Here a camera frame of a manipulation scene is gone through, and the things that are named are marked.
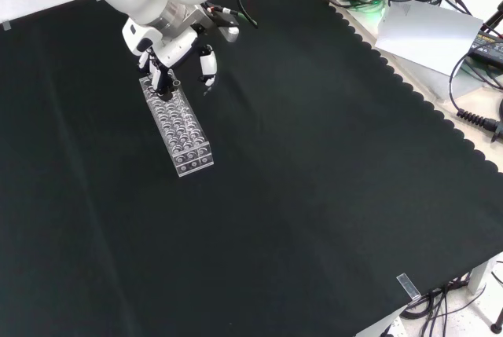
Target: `white floor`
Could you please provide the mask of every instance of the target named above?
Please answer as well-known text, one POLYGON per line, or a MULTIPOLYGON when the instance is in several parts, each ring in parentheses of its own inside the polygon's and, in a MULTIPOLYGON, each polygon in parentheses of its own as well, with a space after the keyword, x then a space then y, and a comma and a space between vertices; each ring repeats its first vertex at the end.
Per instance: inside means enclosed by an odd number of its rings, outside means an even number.
MULTIPOLYGON (((500 255, 500 261, 503 261, 503 255, 500 255)), ((503 264, 497 264, 494 273, 503 280, 503 264)), ((467 305, 475 297, 471 296, 467 288, 452 291, 448 294, 449 311, 454 311, 467 305)), ((468 308, 450 314, 447 321, 446 335, 451 337, 494 337, 490 331, 490 326, 497 320, 501 309, 503 309, 503 287, 490 276, 483 295, 473 302, 468 308)), ((442 321, 440 317, 433 331, 434 337, 442 337, 442 321)), ((425 319, 418 321, 396 320, 390 333, 394 337, 418 337, 425 319)))

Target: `white paper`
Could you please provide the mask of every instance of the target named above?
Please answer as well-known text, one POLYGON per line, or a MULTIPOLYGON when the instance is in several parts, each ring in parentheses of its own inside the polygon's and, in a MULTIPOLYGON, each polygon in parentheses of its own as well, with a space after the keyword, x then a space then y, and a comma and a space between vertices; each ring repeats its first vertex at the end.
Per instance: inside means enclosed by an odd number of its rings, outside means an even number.
POLYGON ((450 75, 472 47, 483 21, 428 3, 392 3, 376 47, 450 75))

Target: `white device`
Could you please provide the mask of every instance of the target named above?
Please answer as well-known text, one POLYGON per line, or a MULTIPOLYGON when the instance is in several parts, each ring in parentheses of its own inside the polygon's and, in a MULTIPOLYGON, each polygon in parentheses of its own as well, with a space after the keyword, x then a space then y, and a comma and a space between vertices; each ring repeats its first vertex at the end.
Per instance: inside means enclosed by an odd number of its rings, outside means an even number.
MULTIPOLYGON (((124 40, 129 50, 140 57, 138 68, 150 72, 156 84, 174 77, 168 78, 168 72, 174 74, 172 68, 197 49, 199 33, 214 25, 211 16, 201 7, 207 0, 105 1, 129 16, 123 28, 124 40)), ((229 42, 236 41, 239 35, 235 26, 219 29, 229 42)), ((217 75, 215 52, 210 46, 202 46, 199 50, 200 80, 209 87, 215 84, 217 75)))

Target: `black tablecloth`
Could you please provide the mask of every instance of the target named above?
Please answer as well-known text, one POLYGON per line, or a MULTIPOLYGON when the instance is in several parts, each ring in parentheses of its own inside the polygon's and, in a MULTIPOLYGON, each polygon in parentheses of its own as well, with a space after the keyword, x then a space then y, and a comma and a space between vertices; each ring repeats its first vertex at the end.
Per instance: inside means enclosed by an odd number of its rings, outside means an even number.
MULTIPOLYGON (((212 0, 234 7, 233 0, 212 0)), ((503 251, 503 180, 322 0, 244 0, 178 178, 82 0, 0 34, 0 335, 350 336, 503 251)))

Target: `white table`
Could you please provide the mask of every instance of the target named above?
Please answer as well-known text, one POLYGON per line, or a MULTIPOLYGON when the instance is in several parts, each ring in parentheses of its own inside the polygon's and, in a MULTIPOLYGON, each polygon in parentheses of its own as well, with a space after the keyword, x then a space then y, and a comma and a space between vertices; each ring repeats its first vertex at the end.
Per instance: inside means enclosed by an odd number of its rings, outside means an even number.
MULTIPOLYGON (((0 22, 6 20, 14 20, 31 13, 38 12, 42 9, 60 5, 73 0, 0 0, 0 22)), ((463 0, 474 16, 487 20, 493 13, 496 12, 497 5, 501 0, 463 0)), ((349 14, 347 11, 340 9, 340 13, 350 22, 356 32, 363 39, 374 45, 377 37, 377 25, 380 21, 375 15, 365 13, 349 14)), ((473 142, 475 148, 486 155, 486 158, 495 163, 500 171, 503 170, 503 144, 491 144, 490 135, 484 134, 481 130, 460 121, 456 117, 455 109, 450 103, 446 103, 439 97, 438 93, 432 93, 431 90, 438 90, 439 87, 446 87, 446 76, 436 73, 435 71, 423 68, 420 65, 412 64, 411 62, 394 56, 383 53, 383 56, 389 60, 389 65, 395 68, 395 72, 400 74, 405 82, 413 85, 417 92, 424 95, 426 101, 430 101, 436 109, 443 112, 445 117, 454 122, 457 129, 463 131, 465 137, 473 142)), ((463 76, 460 71, 460 76, 457 77, 454 87, 459 86, 469 90, 477 89, 471 93, 460 97, 458 104, 469 111, 484 115, 489 118, 498 119, 497 109, 503 98, 503 93, 498 93, 488 87, 481 87, 481 83, 476 80, 463 76)), ((493 260, 486 262, 475 268, 472 274, 472 282, 470 289, 472 292, 477 292, 481 289, 485 282, 486 275, 492 270, 493 260)), ((384 318, 380 322, 367 328, 358 334, 358 337, 376 337, 382 333, 388 325, 403 311, 402 307, 389 317, 384 318)))
MULTIPOLYGON (((502 0, 463 1, 474 16, 485 21, 496 12, 497 5, 499 5, 502 0)), ((349 13, 344 9, 338 9, 338 12, 343 14, 344 18, 349 21, 352 27, 354 27, 356 33, 363 37, 364 41, 372 44, 372 46, 375 45, 378 35, 377 26, 380 22, 379 15, 376 15, 375 13, 368 14, 361 12, 349 13)), ((456 117, 456 109, 452 106, 452 104, 439 97, 438 92, 432 92, 432 90, 437 90, 439 87, 445 87, 447 90, 448 77, 436 71, 424 68, 418 64, 414 64, 408 60, 397 58, 389 53, 381 52, 381 54, 383 57, 388 59, 389 65, 395 68, 395 72, 400 74, 401 77, 404 78, 405 82, 410 83, 413 85, 414 90, 422 93, 426 101, 430 101, 435 106, 435 109, 441 111, 446 119, 451 120, 455 127, 464 133, 466 139, 473 142, 476 149, 486 155, 486 159, 495 163, 500 172, 503 171, 503 144, 491 144, 491 136, 489 134, 476 129, 469 123, 460 121, 459 118, 456 117)), ((488 86, 483 86, 481 82, 473 79, 469 75, 466 75, 462 71, 459 72, 459 75, 454 80, 453 86, 456 87, 460 84, 460 82, 466 90, 473 90, 472 92, 457 98, 458 104, 461 108, 471 112, 476 112, 477 114, 483 115, 487 118, 499 119, 498 109, 501 99, 503 99, 503 93, 493 90, 488 86)), ((490 275, 490 272, 494 267, 495 261, 496 259, 493 258, 489 262, 485 262, 473 270, 472 280, 469 285, 469 290, 472 294, 478 293, 482 290, 484 284, 486 283, 487 276, 490 275)), ((398 317, 404 308, 405 307, 397 310, 363 332, 358 333, 357 337, 379 336, 387 328, 387 326, 389 326, 396 317, 398 317)))

